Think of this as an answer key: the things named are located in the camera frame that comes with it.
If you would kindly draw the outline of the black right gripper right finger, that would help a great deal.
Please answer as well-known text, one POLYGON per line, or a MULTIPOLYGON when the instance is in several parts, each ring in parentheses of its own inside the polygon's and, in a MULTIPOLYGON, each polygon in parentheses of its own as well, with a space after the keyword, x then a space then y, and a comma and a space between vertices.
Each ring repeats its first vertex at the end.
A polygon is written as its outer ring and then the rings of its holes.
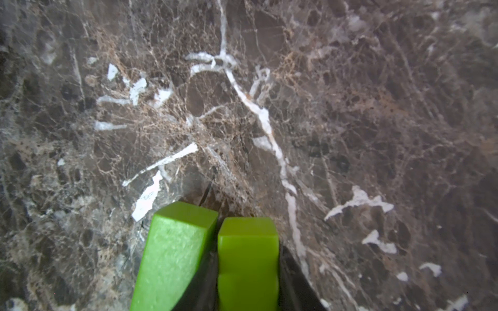
POLYGON ((283 311, 326 311, 289 249, 280 245, 279 306, 283 311))

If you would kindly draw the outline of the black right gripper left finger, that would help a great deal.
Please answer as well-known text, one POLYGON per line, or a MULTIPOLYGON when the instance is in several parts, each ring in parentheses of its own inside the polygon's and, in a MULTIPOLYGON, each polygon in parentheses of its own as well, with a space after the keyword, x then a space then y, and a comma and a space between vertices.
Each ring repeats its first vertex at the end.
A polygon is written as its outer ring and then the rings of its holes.
POLYGON ((217 300, 219 259, 216 249, 201 260, 188 287, 172 311, 213 311, 217 300))

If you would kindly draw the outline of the green block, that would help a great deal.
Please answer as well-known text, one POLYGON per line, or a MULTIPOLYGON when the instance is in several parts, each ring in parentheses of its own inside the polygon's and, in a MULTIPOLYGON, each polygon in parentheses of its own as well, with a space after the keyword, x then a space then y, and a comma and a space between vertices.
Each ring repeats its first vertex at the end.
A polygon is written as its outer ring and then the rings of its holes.
POLYGON ((175 202, 154 213, 131 310, 172 310, 213 242, 218 212, 175 202))
POLYGON ((277 310, 280 241, 264 217, 227 217, 217 236, 219 310, 277 310))

